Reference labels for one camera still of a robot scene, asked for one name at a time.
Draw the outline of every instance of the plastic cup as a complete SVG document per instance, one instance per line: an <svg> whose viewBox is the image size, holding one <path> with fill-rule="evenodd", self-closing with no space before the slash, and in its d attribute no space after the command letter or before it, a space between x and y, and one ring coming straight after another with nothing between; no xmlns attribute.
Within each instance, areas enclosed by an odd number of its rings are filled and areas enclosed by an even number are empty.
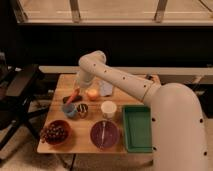
<svg viewBox="0 0 213 171"><path fill-rule="evenodd" d="M112 101L105 101L101 104L101 111L104 118L112 119L117 111L117 105Z"/></svg>
<svg viewBox="0 0 213 171"><path fill-rule="evenodd" d="M69 118L73 118L77 113L77 109L76 109L74 103L63 104L62 111Z"/></svg>

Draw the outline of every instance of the blue cup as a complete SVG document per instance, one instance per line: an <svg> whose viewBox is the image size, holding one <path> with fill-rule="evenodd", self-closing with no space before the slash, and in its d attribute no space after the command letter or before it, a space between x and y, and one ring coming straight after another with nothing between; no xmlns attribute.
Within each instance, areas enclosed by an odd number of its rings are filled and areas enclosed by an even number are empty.
<svg viewBox="0 0 213 171"><path fill-rule="evenodd" d="M76 109L74 103L63 104L62 111L69 118L73 118L77 113L77 109Z"/></svg>

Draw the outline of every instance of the grapes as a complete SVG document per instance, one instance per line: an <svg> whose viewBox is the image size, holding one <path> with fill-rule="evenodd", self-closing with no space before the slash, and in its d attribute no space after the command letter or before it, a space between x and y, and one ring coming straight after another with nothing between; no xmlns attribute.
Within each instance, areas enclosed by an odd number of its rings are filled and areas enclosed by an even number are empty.
<svg viewBox="0 0 213 171"><path fill-rule="evenodd" d="M68 136L68 131L60 124L50 124L44 127L40 133L41 142L47 143L60 143L64 141Z"/></svg>

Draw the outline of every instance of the wooden table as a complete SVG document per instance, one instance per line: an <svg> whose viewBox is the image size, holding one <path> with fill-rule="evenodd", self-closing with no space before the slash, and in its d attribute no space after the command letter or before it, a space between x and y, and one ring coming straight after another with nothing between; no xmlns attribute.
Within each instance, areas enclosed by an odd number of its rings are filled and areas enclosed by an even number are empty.
<svg viewBox="0 0 213 171"><path fill-rule="evenodd" d="M124 146L124 133L122 127L122 106L123 105L130 105L130 104L141 104L141 102L137 101L133 97L129 96L125 92L121 91L118 88L114 87L113 95L110 97L99 97L96 101L89 101L85 95L85 93L81 93L83 96L83 100L78 103L86 103L89 106L88 115L86 118L82 119L76 116L74 119L69 119L65 116L65 114L61 110L61 106L63 104L62 99L66 96L69 96L73 91L75 74L61 74L58 80L57 88L54 93L54 97L47 114L45 125L49 124L50 122L62 119L66 120L71 128L72 128L72 135L71 138L63 145L58 147L52 147L47 143L39 142L37 151L39 153L115 153L115 154L122 154L127 153ZM99 80L95 78L92 84L92 88L99 88ZM118 110L113 121L119 127L121 131L121 137L119 142L110 149L107 150L100 150L90 140L90 130L92 126L103 119L101 113L101 103L105 100L114 101L117 106Z"/></svg>

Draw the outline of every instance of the spoon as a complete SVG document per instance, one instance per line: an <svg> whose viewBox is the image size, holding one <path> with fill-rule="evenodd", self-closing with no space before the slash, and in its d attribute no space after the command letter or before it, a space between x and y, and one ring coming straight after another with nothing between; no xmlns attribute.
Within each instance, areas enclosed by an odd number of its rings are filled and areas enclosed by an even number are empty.
<svg viewBox="0 0 213 171"><path fill-rule="evenodd" d="M102 135L101 135L101 145L100 145L100 148L102 148L103 144L104 144L106 121L102 122L102 126L103 126L103 131L102 131Z"/></svg>

